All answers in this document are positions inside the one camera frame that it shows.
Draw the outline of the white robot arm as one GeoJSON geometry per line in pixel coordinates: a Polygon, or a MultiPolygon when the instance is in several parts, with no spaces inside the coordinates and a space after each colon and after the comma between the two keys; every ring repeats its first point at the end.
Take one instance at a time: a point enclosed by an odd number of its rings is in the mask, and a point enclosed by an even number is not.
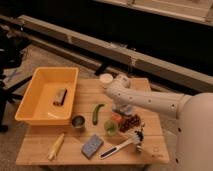
{"type": "Polygon", "coordinates": [[[106,94],[119,110],[134,105],[178,119],[175,171],[213,171],[213,93],[187,95],[130,88],[130,79],[118,75],[106,94]]]}

